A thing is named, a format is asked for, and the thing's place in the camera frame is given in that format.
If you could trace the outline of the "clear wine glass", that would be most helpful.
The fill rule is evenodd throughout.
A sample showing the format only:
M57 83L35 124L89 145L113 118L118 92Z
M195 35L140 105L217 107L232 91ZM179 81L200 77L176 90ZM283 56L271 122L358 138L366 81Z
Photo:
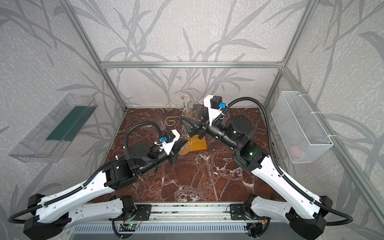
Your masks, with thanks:
M186 117L197 120L202 110L202 105L198 102L191 101L187 104Z
M177 101L181 103L180 108L186 110L188 103L191 101L191 97L188 94L181 93L177 95Z

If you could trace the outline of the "amber wine glass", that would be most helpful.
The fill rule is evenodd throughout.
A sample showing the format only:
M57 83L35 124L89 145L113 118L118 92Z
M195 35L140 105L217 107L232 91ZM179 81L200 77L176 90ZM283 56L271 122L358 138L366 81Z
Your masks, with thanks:
M179 155L186 155L190 152L190 146L188 143L186 143L181 150L179 151Z

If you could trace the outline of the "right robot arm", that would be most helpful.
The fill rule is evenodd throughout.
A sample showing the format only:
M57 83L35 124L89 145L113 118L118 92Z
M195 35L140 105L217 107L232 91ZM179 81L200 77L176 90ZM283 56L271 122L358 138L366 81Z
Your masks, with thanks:
M233 149L232 158L242 169L263 180L284 198L281 202L250 196L243 204L248 218L279 220L307 240L315 240L323 234L327 223L324 218L326 212L284 180L288 174L285 171L279 173L271 155L253 142L255 129L247 117L235 116L228 127L209 125L186 117L180 119L190 136L209 135Z

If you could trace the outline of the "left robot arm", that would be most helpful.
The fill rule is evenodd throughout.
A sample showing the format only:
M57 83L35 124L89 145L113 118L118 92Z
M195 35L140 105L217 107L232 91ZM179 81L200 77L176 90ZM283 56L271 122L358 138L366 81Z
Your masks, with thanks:
M51 196L34 195L29 199L33 217L24 223L23 233L31 240L47 240L63 230L96 220L132 218L137 208L130 196L104 203L91 200L132 185L138 175L144 175L163 162L175 162L186 139L164 142L159 151L146 143L125 148L125 155L109 162L90 178Z

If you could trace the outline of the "yellow wooden rack base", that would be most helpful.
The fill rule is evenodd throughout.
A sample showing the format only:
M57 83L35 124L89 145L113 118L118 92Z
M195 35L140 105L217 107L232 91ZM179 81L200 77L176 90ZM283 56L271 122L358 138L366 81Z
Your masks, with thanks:
M208 149L206 138L199 139L199 136L188 137L189 152L200 152Z

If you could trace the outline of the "green circuit board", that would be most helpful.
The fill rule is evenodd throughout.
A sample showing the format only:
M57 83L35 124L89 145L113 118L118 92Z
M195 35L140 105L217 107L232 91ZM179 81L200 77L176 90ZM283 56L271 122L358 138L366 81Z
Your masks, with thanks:
M141 223L122 223L119 225L119 231L123 233L135 232L139 229Z

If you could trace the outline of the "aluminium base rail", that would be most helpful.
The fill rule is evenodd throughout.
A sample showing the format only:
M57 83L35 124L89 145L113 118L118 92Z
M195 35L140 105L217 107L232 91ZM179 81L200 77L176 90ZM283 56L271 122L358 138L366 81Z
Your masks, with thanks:
M138 234L181 233L245 233L264 232L273 222L268 217L250 219L244 212L244 203L139 203L137 213L127 220L96 220L66 229L69 233L104 234L117 232L127 238ZM141 223L135 232L119 231L122 223Z

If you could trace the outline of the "aluminium frame crossbar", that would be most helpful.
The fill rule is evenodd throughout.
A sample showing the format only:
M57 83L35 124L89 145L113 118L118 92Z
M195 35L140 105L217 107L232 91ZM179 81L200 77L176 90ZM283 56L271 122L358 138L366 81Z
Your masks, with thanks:
M103 69L279 69L282 62L100 62Z

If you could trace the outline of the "clear plastic wall bin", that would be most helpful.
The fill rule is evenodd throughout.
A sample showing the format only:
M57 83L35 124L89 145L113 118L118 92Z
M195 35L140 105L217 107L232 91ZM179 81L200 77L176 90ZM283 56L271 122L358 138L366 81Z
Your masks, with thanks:
M23 163L56 163L98 104L94 97L67 94L9 153Z

